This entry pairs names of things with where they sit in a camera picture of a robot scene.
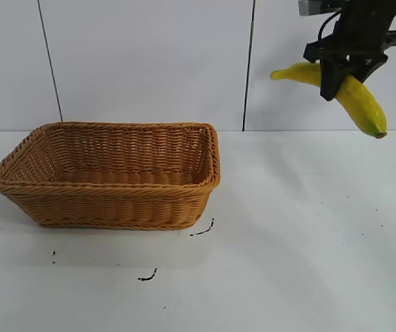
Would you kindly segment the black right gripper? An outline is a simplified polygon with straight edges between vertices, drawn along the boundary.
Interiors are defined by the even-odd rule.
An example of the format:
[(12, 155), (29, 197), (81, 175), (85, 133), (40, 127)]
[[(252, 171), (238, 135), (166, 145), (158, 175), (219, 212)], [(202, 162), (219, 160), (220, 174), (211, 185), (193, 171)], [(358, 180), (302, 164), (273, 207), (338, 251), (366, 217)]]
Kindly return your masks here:
[(320, 60), (320, 94), (327, 101), (336, 97), (350, 74), (364, 83), (388, 61), (384, 53), (396, 46), (396, 30), (391, 24), (396, 16), (396, 1), (303, 1), (303, 15), (331, 16), (320, 27), (316, 41), (308, 43), (303, 57), (314, 63)]

